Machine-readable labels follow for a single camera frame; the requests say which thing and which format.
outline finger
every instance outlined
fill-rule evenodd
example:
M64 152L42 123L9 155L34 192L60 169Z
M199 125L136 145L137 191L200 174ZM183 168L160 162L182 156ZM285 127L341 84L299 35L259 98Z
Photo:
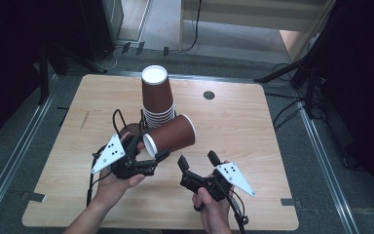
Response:
M195 207L199 207L203 203L202 198L196 193L193 193L191 200L193 201Z
M207 190L203 187L199 188L197 191L202 202L207 206L210 205L214 200L212 199L211 195L207 192Z
M143 174L134 175L128 180L129 187L136 187L144 179L145 179L145 175Z
M136 146L136 148L138 149L138 151L141 151L143 148L145 148L145 145L144 145L143 142L140 142L140 143Z

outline hand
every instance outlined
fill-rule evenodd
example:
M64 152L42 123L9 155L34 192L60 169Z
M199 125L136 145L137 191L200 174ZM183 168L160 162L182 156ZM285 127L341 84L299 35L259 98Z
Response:
M206 233L232 233L229 226L230 204L226 199L216 202L207 190L201 187L198 194L193 194L192 200L196 207L199 207L202 203L206 205L201 211L202 224Z
M142 147L142 144L137 146L138 149L142 149ZM107 213L123 197L127 189L137 186L145 178L145 175L134 175L129 179L119 179L113 174L108 175L109 173L110 169L103 169L99 173L99 177L107 177L98 182L98 189L93 200L63 231L64 234L96 233Z
M123 140L130 133L126 133L121 137ZM137 148L141 150L144 144L140 143ZM99 173L99 177L104 177L110 173L110 169L103 169ZM108 211L114 207L117 202L123 197L127 189L137 186L142 180L145 179L145 175L139 174L134 175L129 179L120 179L114 176L112 173L98 182L98 189L93 197L92 202L98 203L104 209Z

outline black dot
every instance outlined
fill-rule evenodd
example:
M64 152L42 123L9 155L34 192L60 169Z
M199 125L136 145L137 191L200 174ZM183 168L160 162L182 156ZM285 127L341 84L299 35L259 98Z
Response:
M205 97L205 99L214 99L214 97L215 97L215 95L212 91L205 91L203 96Z

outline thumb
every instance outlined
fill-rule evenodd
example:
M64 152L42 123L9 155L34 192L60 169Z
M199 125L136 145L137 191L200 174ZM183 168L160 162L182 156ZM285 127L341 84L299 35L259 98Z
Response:
M211 203L214 201L211 195L207 192L207 190L203 187L199 188L197 191L199 193L200 198L202 199L202 202L207 206L211 205Z
M144 179L145 179L145 175L143 174L134 175L133 177L129 178L129 186L135 187Z

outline floor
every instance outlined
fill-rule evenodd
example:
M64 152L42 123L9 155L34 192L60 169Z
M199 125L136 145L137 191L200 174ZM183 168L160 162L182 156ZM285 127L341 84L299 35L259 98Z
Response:
M144 42L147 50L179 49L181 1L122 0L126 20L119 43ZM184 21L182 49L195 40L194 21ZM283 63L288 54L278 30L199 21L196 46L191 55Z

